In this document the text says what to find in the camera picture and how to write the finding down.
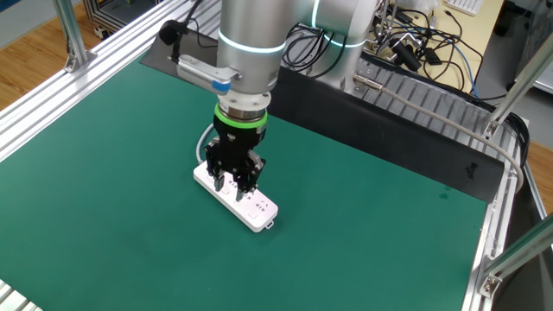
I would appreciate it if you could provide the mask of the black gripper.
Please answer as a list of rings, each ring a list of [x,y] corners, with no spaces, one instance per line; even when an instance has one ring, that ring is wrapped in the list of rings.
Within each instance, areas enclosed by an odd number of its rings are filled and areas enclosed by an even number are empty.
[[[254,151],[264,139],[264,127],[243,129],[223,122],[213,125],[219,136],[204,147],[207,172],[213,177],[216,192],[224,186],[224,170],[233,173],[236,201],[240,202],[248,193],[255,192],[264,168],[264,159]]]

